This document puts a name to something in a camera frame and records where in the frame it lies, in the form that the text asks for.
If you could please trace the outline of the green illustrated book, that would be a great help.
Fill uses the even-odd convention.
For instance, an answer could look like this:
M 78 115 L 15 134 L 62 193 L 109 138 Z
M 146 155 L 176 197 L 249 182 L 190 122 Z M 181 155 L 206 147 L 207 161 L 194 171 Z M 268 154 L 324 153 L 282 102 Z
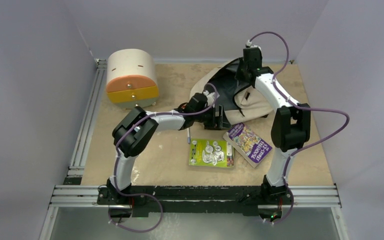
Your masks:
M 225 140 L 192 138 L 189 145 L 189 166 L 232 168 L 234 150 Z

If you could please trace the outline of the beige canvas student backpack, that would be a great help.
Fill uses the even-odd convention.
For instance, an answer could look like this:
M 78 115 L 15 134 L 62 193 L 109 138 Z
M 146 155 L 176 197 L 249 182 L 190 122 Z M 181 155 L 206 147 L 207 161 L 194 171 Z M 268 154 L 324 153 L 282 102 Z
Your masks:
M 216 105 L 222 105 L 230 124 L 235 125 L 269 115 L 274 110 L 266 98 L 247 82 L 238 81 L 235 76 L 239 67 L 239 58 L 222 63 L 203 76 L 190 90 L 189 96 L 204 90 L 218 92 Z

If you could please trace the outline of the purple treehouse book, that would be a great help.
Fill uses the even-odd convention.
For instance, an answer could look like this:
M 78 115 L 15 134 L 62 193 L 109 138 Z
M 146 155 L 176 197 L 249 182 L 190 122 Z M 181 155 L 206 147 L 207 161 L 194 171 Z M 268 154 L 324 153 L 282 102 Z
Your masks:
M 272 151 L 273 147 L 244 123 L 233 125 L 223 139 L 253 167 L 256 168 Z

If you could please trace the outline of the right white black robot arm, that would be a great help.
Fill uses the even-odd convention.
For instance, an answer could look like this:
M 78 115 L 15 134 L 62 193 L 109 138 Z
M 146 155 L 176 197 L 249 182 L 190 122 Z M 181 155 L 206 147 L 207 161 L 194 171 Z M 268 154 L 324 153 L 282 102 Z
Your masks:
M 262 60 L 258 47 L 245 47 L 235 77 L 260 92 L 275 112 L 270 132 L 274 156 L 260 191 L 262 200 L 272 204 L 289 192 L 290 163 L 310 138 L 311 113 L 305 109 L 308 104 L 299 103 L 285 91 L 274 72 L 262 66 Z

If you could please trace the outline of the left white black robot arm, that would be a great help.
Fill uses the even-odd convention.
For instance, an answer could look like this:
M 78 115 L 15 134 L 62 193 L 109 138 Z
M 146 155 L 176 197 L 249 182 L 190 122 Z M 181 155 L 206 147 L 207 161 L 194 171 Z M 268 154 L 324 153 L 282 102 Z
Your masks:
M 122 205 L 134 196 L 128 188 L 135 160 L 156 132 L 186 130 L 194 123 L 203 124 L 206 130 L 230 128 L 224 106 L 217 104 L 218 97 L 216 92 L 195 93 L 188 102 L 166 112 L 134 107 L 112 132 L 116 156 L 113 173 L 106 183 L 108 197 Z

